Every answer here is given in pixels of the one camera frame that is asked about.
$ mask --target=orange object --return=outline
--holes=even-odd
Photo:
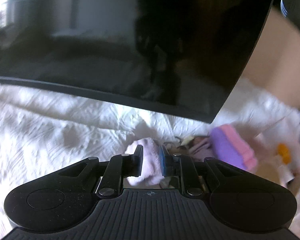
[[[277,152],[282,157],[282,162],[284,164],[287,165],[291,162],[290,150],[284,143],[278,145]]]

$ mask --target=wrinkled fabric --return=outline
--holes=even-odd
[[[212,146],[209,138],[204,138],[194,146],[189,149],[189,156],[193,158],[194,161],[203,162],[204,158],[217,156],[213,153]]]
[[[11,225],[3,202],[15,187],[88,156],[124,153],[141,138],[178,142],[232,123],[246,140],[286,117],[300,136],[300,113],[239,79],[212,124],[46,90],[0,85],[0,239]],[[297,197],[298,208],[300,197]],[[292,222],[300,237],[300,215]]]

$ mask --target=pink sponge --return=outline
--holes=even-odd
[[[243,163],[240,153],[233,147],[220,127],[212,129],[210,141],[216,157],[242,170],[248,170]]]
[[[220,129],[226,135],[233,147],[240,153],[247,170],[252,170],[256,167],[258,165],[258,160],[255,158],[254,151],[249,144],[240,137],[235,128],[232,125],[224,124],[220,126]]]

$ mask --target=metal rivet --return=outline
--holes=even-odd
[[[199,196],[202,194],[202,189],[200,188],[197,188],[197,187],[192,187],[192,188],[189,188],[187,190],[188,194],[191,195],[191,196]]]
[[[102,188],[101,190],[99,190],[99,194],[102,196],[111,196],[114,194],[114,189],[105,187],[105,188]]]

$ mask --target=pink cloth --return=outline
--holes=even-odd
[[[137,145],[143,146],[143,163],[141,176],[128,177],[131,186],[153,186],[159,184],[164,177],[161,174],[158,143],[151,138],[133,142],[127,147],[126,154],[133,154]]]
[[[203,138],[189,149],[189,155],[194,161],[203,162],[206,157],[215,157],[209,138]]]

